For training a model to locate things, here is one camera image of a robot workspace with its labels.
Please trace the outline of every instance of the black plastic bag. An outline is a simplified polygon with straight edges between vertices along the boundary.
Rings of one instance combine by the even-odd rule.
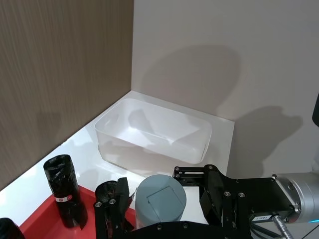
[[[0,219],[0,239],[25,239],[19,227],[9,218]]]
[[[87,212],[81,202],[71,157],[58,155],[46,161],[43,168],[63,224],[67,228],[80,226],[83,229],[87,222]]]

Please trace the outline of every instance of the wood grain wall panel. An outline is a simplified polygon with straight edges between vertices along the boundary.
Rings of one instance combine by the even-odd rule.
[[[133,6],[0,1],[0,189],[130,90]]]

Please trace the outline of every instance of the red tray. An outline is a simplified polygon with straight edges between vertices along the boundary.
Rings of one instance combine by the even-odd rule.
[[[38,209],[20,226],[26,239],[95,239],[95,219],[93,204],[95,194],[79,186],[81,200],[88,212],[88,221],[84,229],[66,228],[60,218],[53,195],[48,197]],[[126,219],[135,225],[135,210],[129,208]]]

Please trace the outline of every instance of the white wall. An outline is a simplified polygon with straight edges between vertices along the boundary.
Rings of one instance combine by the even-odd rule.
[[[228,176],[310,171],[318,12],[318,0],[135,0],[132,89],[235,120]]]

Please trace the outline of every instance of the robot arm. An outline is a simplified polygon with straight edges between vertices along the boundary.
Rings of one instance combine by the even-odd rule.
[[[176,167],[173,177],[182,186],[199,187],[200,205],[209,225],[167,222],[128,232],[122,226],[124,208],[117,204],[128,199],[128,193],[122,193],[115,195],[113,201],[110,198],[102,205],[99,202],[95,204],[97,239],[107,238],[105,211],[108,211],[112,221],[114,239],[175,239],[199,235],[214,235],[216,239],[251,239],[251,230],[258,229],[254,224],[271,221],[276,223],[285,238],[292,239],[284,222],[301,223],[319,219],[317,173],[236,180],[224,176],[213,165],[205,165],[202,168]],[[124,188],[118,191],[128,191],[127,185]]]

